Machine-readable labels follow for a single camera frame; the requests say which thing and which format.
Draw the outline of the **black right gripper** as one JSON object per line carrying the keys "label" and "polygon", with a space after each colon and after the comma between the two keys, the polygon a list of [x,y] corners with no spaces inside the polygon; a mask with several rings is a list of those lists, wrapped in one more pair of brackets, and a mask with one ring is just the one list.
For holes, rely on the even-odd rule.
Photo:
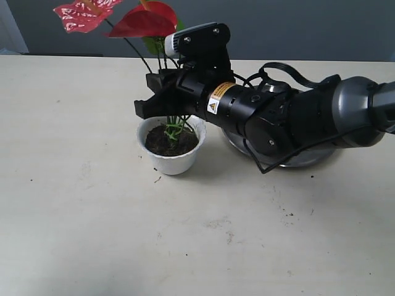
{"label": "black right gripper", "polygon": [[195,115],[206,122],[208,96],[213,86],[213,70],[163,68],[146,74],[147,87],[155,94],[134,101],[135,114],[142,119]]}

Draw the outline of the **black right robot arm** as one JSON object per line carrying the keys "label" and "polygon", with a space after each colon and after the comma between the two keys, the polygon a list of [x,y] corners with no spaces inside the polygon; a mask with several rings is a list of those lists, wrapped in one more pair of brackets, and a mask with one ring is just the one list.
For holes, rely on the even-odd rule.
{"label": "black right robot arm", "polygon": [[370,147],[394,133],[394,84],[355,76],[319,83],[295,69],[279,69],[306,88],[268,91],[239,85],[231,70],[179,69],[149,75],[151,98],[135,102],[142,119],[194,115],[273,158],[326,147]]}

